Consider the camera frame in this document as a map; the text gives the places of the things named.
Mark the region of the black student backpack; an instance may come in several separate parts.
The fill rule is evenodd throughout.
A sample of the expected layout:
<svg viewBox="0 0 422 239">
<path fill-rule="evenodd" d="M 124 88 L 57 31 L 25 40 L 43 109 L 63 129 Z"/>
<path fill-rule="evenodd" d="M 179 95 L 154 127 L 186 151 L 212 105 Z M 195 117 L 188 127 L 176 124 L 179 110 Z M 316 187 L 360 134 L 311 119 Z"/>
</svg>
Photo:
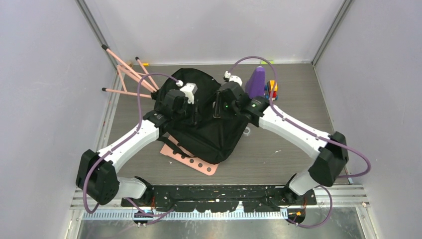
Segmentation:
<svg viewBox="0 0 422 239">
<path fill-rule="evenodd" d="M 227 82 L 220 84 L 211 75 L 194 68 L 177 70 L 152 96 L 156 101 L 154 109 L 166 116 L 171 113 L 170 108 L 166 106 L 171 100 L 168 93 L 171 90 L 179 89 L 175 80 L 197 85 L 195 102 L 199 103 L 201 119 L 196 126 L 184 124 L 186 103 L 175 101 L 172 105 L 178 109 L 174 117 L 176 122 L 167 133 L 178 142 L 179 147 L 183 147 L 194 157 L 211 164 L 225 161 L 234 151 L 248 125 L 248 122 L 236 117 L 225 120 L 212 116 L 216 92 Z M 174 151 L 187 156 L 168 137 L 161 136 L 159 141 L 167 143 Z"/>
</svg>

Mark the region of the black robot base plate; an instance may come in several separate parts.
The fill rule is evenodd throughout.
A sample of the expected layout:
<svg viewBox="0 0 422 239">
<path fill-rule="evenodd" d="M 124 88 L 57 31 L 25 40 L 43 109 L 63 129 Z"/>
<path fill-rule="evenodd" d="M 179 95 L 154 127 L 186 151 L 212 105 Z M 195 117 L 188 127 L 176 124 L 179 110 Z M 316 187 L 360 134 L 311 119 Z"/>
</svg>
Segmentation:
<svg viewBox="0 0 422 239">
<path fill-rule="evenodd" d="M 123 199 L 121 205 L 146 207 L 167 212 L 212 213 L 233 212 L 243 208 L 247 213 L 275 212 L 292 206 L 313 206 L 313 190 L 303 196 L 288 198 L 283 186 L 275 185 L 156 185 L 149 186 L 139 199 Z"/>
</svg>

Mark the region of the colourful toy block car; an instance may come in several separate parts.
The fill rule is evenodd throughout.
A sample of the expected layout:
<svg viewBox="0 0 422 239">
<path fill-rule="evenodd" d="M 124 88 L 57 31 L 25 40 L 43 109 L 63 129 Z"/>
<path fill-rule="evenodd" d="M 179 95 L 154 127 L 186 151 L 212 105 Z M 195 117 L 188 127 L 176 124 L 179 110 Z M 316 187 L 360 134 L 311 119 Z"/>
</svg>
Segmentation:
<svg viewBox="0 0 422 239">
<path fill-rule="evenodd" d="M 264 87 L 264 93 L 266 99 L 277 100 L 278 99 L 278 85 L 275 80 L 269 80 Z"/>
</svg>

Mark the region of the pink metal stool frame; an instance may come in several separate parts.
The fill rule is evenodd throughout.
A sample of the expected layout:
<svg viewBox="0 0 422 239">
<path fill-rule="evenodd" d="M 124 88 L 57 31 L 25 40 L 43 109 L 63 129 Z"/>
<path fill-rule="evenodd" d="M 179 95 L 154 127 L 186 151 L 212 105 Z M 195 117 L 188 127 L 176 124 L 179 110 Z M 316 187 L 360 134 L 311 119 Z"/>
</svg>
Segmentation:
<svg viewBox="0 0 422 239">
<path fill-rule="evenodd" d="M 144 97 L 144 98 L 151 98 L 151 93 L 154 93 L 156 91 L 159 90 L 158 85 L 156 84 L 156 82 L 154 81 L 154 79 L 151 76 L 148 76 L 148 80 L 143 80 L 141 82 L 141 86 L 143 86 L 146 90 L 148 90 L 150 92 L 150 94 L 138 94 L 135 92 L 130 92 L 127 90 L 127 87 L 125 85 L 124 82 L 124 77 L 128 76 L 129 78 L 133 79 L 134 81 L 136 81 L 137 83 L 140 82 L 142 76 L 146 76 L 147 74 L 149 74 L 149 72 L 147 71 L 147 69 L 145 68 L 144 64 L 139 60 L 138 57 L 135 58 L 135 60 L 140 64 L 140 67 L 142 68 L 142 70 L 144 71 L 143 73 L 140 72 L 136 72 L 132 65 L 127 64 L 126 62 L 124 62 L 122 59 L 120 59 L 113 51 L 111 51 L 109 49 L 109 47 L 105 44 L 102 44 L 102 49 L 107 52 L 110 56 L 112 56 L 117 62 L 117 76 L 120 78 L 120 82 L 121 85 L 123 87 L 123 90 L 113 90 L 113 89 L 109 89 L 109 88 L 102 88 L 102 91 L 104 92 L 111 92 L 111 93 L 117 93 L 117 94 L 124 94 L 124 95 L 130 95 L 130 96 L 140 96 L 140 97 Z"/>
</svg>

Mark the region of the clear tape roll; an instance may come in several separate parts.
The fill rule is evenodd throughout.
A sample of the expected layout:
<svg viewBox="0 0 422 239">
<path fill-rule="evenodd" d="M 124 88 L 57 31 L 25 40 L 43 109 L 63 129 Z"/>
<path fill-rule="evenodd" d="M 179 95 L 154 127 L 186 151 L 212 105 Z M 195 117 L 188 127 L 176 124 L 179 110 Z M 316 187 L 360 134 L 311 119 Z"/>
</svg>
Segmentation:
<svg viewBox="0 0 422 239">
<path fill-rule="evenodd" d="M 243 135 L 245 136 L 249 136 L 251 133 L 251 129 L 249 127 L 246 127 L 245 130 L 243 131 Z"/>
</svg>

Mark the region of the pink perforated board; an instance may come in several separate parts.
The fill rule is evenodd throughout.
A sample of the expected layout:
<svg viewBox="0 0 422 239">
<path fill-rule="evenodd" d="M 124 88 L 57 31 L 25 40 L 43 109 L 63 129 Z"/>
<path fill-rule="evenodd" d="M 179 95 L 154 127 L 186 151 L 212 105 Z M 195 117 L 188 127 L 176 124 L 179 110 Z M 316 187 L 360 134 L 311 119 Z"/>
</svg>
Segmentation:
<svg viewBox="0 0 422 239">
<path fill-rule="evenodd" d="M 218 169 L 219 164 L 211 164 L 208 162 L 205 162 L 204 160 L 193 157 L 193 155 L 185 150 L 183 147 L 179 147 L 177 144 L 178 142 L 172 137 L 169 136 L 168 139 L 175 144 L 184 154 L 187 156 L 184 156 L 176 151 L 174 151 L 170 145 L 165 143 L 160 151 L 161 154 L 168 156 L 176 161 L 179 161 L 180 163 L 202 173 L 207 176 L 212 176 L 215 174 L 216 170 Z"/>
</svg>

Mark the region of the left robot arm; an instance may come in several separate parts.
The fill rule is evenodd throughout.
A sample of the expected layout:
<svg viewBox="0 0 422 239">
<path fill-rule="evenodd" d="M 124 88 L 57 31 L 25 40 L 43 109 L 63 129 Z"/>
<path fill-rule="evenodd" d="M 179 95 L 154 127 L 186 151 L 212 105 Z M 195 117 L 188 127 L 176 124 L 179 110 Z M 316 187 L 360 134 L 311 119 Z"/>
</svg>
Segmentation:
<svg viewBox="0 0 422 239">
<path fill-rule="evenodd" d="M 146 182 L 135 177 L 118 177 L 117 173 L 137 152 L 170 130 L 176 122 L 174 117 L 178 111 L 172 105 L 175 101 L 187 103 L 189 106 L 195 105 L 196 90 L 196 85 L 191 83 L 171 90 L 168 93 L 171 100 L 166 104 L 171 111 L 169 116 L 159 111 L 151 111 L 141 116 L 139 123 L 131 131 L 111 145 L 98 152 L 88 149 L 83 153 L 76 185 L 83 192 L 83 205 L 89 213 L 94 210 L 89 208 L 88 197 L 98 206 L 106 205 L 114 198 L 134 199 L 141 206 L 152 202 L 153 194 L 147 189 Z"/>
</svg>

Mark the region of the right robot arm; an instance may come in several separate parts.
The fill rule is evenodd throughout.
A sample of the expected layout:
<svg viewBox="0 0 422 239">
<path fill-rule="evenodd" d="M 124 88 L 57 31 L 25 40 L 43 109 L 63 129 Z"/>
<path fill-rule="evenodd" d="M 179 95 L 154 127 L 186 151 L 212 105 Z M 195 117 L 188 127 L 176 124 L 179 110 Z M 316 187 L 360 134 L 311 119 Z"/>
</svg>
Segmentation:
<svg viewBox="0 0 422 239">
<path fill-rule="evenodd" d="M 313 160 L 307 170 L 288 181 L 284 198 L 290 204 L 297 204 L 316 186 L 332 186 L 348 162 L 346 138 L 342 133 L 314 129 L 286 114 L 264 96 L 250 98 L 236 82 L 227 82 L 217 90 L 214 116 L 233 116 L 271 131 Z"/>
</svg>

